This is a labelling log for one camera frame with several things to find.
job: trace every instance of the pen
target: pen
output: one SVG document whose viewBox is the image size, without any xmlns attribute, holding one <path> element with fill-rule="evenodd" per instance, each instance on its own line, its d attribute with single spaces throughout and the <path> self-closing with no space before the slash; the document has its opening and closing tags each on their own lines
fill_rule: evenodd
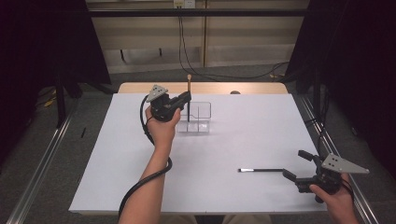
<svg viewBox="0 0 396 224">
<path fill-rule="evenodd" d="M 284 169 L 238 169 L 238 172 L 283 172 Z"/>
<path fill-rule="evenodd" d="M 188 87 L 187 91 L 191 91 L 191 75 L 187 75 Z M 187 102 L 187 122 L 190 122 L 190 101 Z"/>
</svg>

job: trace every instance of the black cable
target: black cable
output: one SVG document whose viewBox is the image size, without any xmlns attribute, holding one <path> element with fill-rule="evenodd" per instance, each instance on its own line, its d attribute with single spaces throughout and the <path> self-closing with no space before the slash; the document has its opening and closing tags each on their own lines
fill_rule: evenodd
<svg viewBox="0 0 396 224">
<path fill-rule="evenodd" d="M 329 111 L 329 106 L 330 106 L 330 96 L 329 96 L 329 91 L 327 87 L 325 87 L 325 93 L 324 93 L 324 99 L 323 99 L 323 106 L 320 111 L 320 116 L 322 120 L 322 126 L 320 129 L 319 137 L 318 137 L 318 152 L 320 150 L 320 138 L 323 136 L 324 129 L 326 127 L 326 118 L 327 118 L 327 112 Z"/>
<path fill-rule="evenodd" d="M 142 127 L 143 130 L 145 131 L 145 135 L 148 137 L 148 140 L 152 143 L 152 145 L 154 145 L 154 140 L 152 139 L 151 134 L 149 133 L 149 128 L 147 126 L 147 122 L 149 122 L 151 118 L 148 118 L 148 120 L 146 121 L 146 123 L 143 121 L 143 105 L 145 104 L 146 99 L 148 98 L 148 95 L 145 96 L 145 98 L 142 101 L 142 104 L 140 106 L 140 122 L 142 123 Z M 120 204 L 120 209 L 119 209 L 119 218 L 121 217 L 122 214 L 122 210 L 126 204 L 126 202 L 128 201 L 129 197 L 131 197 L 131 195 L 137 191 L 140 187 L 142 187 L 143 185 L 147 184 L 150 180 L 157 178 L 160 175 L 165 174 L 166 172 L 168 172 L 171 168 L 172 168 L 172 160 L 169 157 L 168 158 L 168 165 L 163 168 L 161 171 L 158 171 L 152 175 L 149 175 L 141 180 L 139 180 L 133 187 L 131 187 L 128 192 L 126 192 L 125 196 L 123 197 L 121 204 Z"/>
<path fill-rule="evenodd" d="M 272 68 L 269 72 L 264 73 L 264 74 L 260 74 L 260 75 L 254 76 L 254 77 L 231 77 L 231 76 L 214 75 L 214 74 L 200 74 L 200 73 L 198 73 L 197 71 L 195 71 L 194 68 L 192 68 L 192 66 L 191 66 L 191 64 L 190 64 L 189 56 L 188 56 L 187 51 L 186 51 L 186 42 L 185 42 L 185 39 L 184 39 L 183 19 L 182 19 L 181 17 L 178 18 L 178 24 L 179 24 L 179 45 L 178 45 L 179 48 L 178 48 L 178 59 L 179 59 L 179 62 L 180 62 L 180 65 L 181 65 L 182 69 L 183 69 L 185 72 L 189 73 L 189 74 L 193 74 L 193 75 L 200 76 L 200 77 L 206 77 L 206 78 L 209 78 L 209 79 L 211 79 L 211 80 L 213 80 L 213 81 L 217 81 L 217 82 L 218 82 L 218 80 L 214 79 L 213 77 L 252 79 L 252 78 L 258 78 L 258 77 L 264 77 L 264 76 L 267 76 L 267 75 L 269 75 L 269 74 L 271 74 L 271 73 L 274 73 L 275 70 L 276 70 L 277 68 L 279 68 L 281 65 L 289 63 L 289 62 L 276 63 L 276 64 L 273 65 L 273 68 Z M 182 44 L 183 44 L 184 54 L 186 55 L 187 64 L 189 65 L 191 71 L 187 70 L 187 69 L 183 66 L 183 63 L 182 63 L 182 61 L 181 61 L 181 45 L 182 45 Z"/>
<path fill-rule="evenodd" d="M 313 50 L 311 49 L 309 52 L 307 52 L 307 56 L 305 57 L 305 59 L 299 63 L 300 66 L 298 69 L 294 69 L 294 71 L 287 71 L 288 73 L 285 74 L 284 77 L 282 77 L 278 82 L 281 83 L 288 83 L 288 82 L 292 82 L 294 80 L 296 80 L 297 78 L 299 78 L 300 76 L 302 76 L 303 74 L 309 72 L 310 70 L 310 65 L 312 65 L 310 62 L 311 57 L 314 56 Z"/>
</svg>

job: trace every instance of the metal frame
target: metal frame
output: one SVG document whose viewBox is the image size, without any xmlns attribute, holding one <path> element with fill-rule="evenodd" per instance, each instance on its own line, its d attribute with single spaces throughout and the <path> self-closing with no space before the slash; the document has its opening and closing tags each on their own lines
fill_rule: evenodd
<svg viewBox="0 0 396 224">
<path fill-rule="evenodd" d="M 48 169 L 50 168 L 50 163 L 55 156 L 55 153 L 64 138 L 64 134 L 67 131 L 67 128 L 70 124 L 72 116 L 75 114 L 78 106 L 78 100 L 75 100 L 71 106 L 69 115 L 66 117 L 62 126 L 56 129 L 54 135 L 52 136 L 51 141 L 47 147 L 46 152 L 44 153 L 43 158 L 35 169 L 35 173 L 32 176 L 32 179 L 29 181 L 28 186 L 23 192 L 22 196 L 18 200 L 17 205 L 14 207 L 7 224 L 22 224 L 26 218 L 29 209 L 35 200 L 35 196 L 40 189 L 41 183 L 43 182 Z"/>
<path fill-rule="evenodd" d="M 309 101 L 307 96 L 302 96 L 301 103 L 304 106 L 305 111 L 307 112 L 310 119 L 314 119 L 315 113 L 313 111 L 313 106 Z M 333 153 L 336 156 L 340 156 L 335 144 L 333 143 L 332 139 L 330 138 L 329 134 L 326 131 L 326 128 L 323 128 L 323 124 L 321 122 L 314 122 L 315 130 L 317 131 L 318 135 L 321 139 L 322 144 L 325 146 L 328 153 Z M 363 219 L 364 223 L 366 224 L 378 224 L 378 220 L 375 217 L 373 210 L 371 209 L 367 199 L 364 197 L 361 189 L 358 187 L 355 179 L 352 175 L 349 175 L 350 184 L 354 191 L 355 197 L 355 206 L 358 209 L 359 213 L 361 214 L 361 218 Z"/>
<path fill-rule="evenodd" d="M 322 15 L 330 11 L 307 9 L 237 9 L 237 8 L 181 8 L 181 9 L 90 9 L 71 12 L 91 17 L 303 17 Z"/>
</svg>

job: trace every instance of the forearm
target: forearm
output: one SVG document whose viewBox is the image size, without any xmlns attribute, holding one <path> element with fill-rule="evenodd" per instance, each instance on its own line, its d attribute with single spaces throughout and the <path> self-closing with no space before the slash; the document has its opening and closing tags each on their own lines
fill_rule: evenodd
<svg viewBox="0 0 396 224">
<path fill-rule="evenodd" d="M 155 150 L 141 179 L 166 167 L 171 145 L 161 145 Z M 122 211 L 119 223 L 158 223 L 163 202 L 165 175 L 150 180 L 134 192 Z"/>
</svg>

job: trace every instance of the cable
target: cable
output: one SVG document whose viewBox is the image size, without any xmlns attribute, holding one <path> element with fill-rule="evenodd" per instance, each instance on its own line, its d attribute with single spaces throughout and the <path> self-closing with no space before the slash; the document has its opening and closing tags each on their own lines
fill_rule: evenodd
<svg viewBox="0 0 396 224">
<path fill-rule="evenodd" d="M 273 68 L 272 68 L 269 72 L 266 72 L 266 73 L 264 73 L 264 74 L 260 74 L 260 75 L 254 76 L 254 77 L 231 77 L 231 76 L 214 75 L 214 74 L 200 74 L 200 73 L 198 73 L 197 71 L 195 71 L 194 68 L 193 68 L 193 67 L 191 66 L 191 64 L 190 64 L 189 56 L 188 56 L 187 50 L 186 50 L 186 42 L 185 42 L 185 39 L 184 39 L 183 19 L 182 19 L 181 17 L 178 17 L 178 24 L 179 24 L 179 45 L 178 45 L 179 48 L 178 48 L 178 59 L 179 59 L 179 62 L 180 62 L 180 65 L 181 65 L 182 69 L 183 69 L 185 72 L 189 73 L 189 74 L 193 74 L 193 75 L 200 76 L 200 77 L 206 77 L 206 78 L 209 78 L 209 79 L 211 79 L 211 80 L 213 80 L 213 81 L 217 81 L 217 82 L 219 82 L 219 81 L 216 80 L 216 79 L 214 79 L 213 77 L 252 79 L 252 78 L 258 78 L 258 77 L 264 77 L 264 76 L 267 76 L 267 75 L 269 75 L 269 74 L 271 74 L 271 73 L 274 73 L 275 70 L 276 70 L 277 68 L 279 68 L 281 65 L 283 65 L 283 64 L 288 64 L 288 63 L 289 63 L 289 62 L 276 63 L 276 64 L 274 64 Z M 183 49 L 184 49 L 184 54 L 185 54 L 185 56 L 186 56 L 187 64 L 189 65 L 189 68 L 190 68 L 191 71 L 187 70 L 187 69 L 183 66 L 183 63 L 182 63 L 182 61 L 181 61 L 181 46 L 182 46 L 182 45 L 183 45 Z"/>
<path fill-rule="evenodd" d="M 143 105 L 146 101 L 146 99 L 148 98 L 148 95 L 145 96 L 145 98 L 142 101 L 142 104 L 140 106 L 140 122 L 142 123 L 142 127 L 143 130 L 145 131 L 145 135 L 148 137 L 148 140 L 152 143 L 152 145 L 154 145 L 154 140 L 152 139 L 152 136 L 149 134 L 149 128 L 147 127 L 147 122 L 149 122 L 151 118 L 148 118 L 148 120 L 146 121 L 146 123 L 144 123 L 143 121 Z M 120 209 L 119 209 L 119 218 L 121 217 L 122 214 L 122 210 L 126 204 L 126 202 L 128 201 L 129 197 L 131 197 L 131 195 L 137 191 L 140 187 L 142 187 L 143 185 L 145 185 L 146 183 L 148 183 L 150 180 L 157 178 L 160 175 L 165 174 L 166 172 L 168 172 L 170 169 L 172 169 L 173 163 L 171 158 L 168 158 L 168 165 L 163 168 L 161 171 L 158 171 L 152 175 L 149 175 L 141 180 L 139 180 L 133 187 L 131 187 L 128 192 L 126 192 L 125 196 L 123 197 L 121 203 L 120 203 Z"/>
<path fill-rule="evenodd" d="M 318 137 L 318 152 L 320 150 L 320 138 L 323 136 L 324 129 L 326 127 L 326 118 L 327 118 L 327 112 L 329 111 L 329 106 L 330 106 L 330 96 L 329 96 L 329 90 L 325 86 L 325 92 L 324 92 L 324 98 L 323 98 L 323 106 L 320 110 L 320 116 L 322 120 L 322 127 L 320 129 L 319 137 Z"/>
</svg>

